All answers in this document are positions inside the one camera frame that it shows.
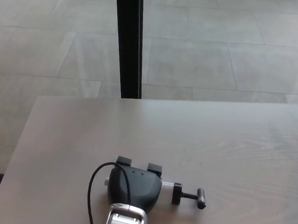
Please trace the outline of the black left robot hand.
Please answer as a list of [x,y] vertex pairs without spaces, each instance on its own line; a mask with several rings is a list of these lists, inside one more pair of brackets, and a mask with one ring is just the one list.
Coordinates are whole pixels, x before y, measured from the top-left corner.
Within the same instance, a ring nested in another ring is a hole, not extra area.
[[[149,163],[146,170],[131,166],[132,159],[119,156],[116,163],[121,165],[128,176],[131,205],[149,213],[155,206],[162,189],[162,166]],[[121,169],[111,170],[107,196],[110,204],[127,204],[127,184]]]

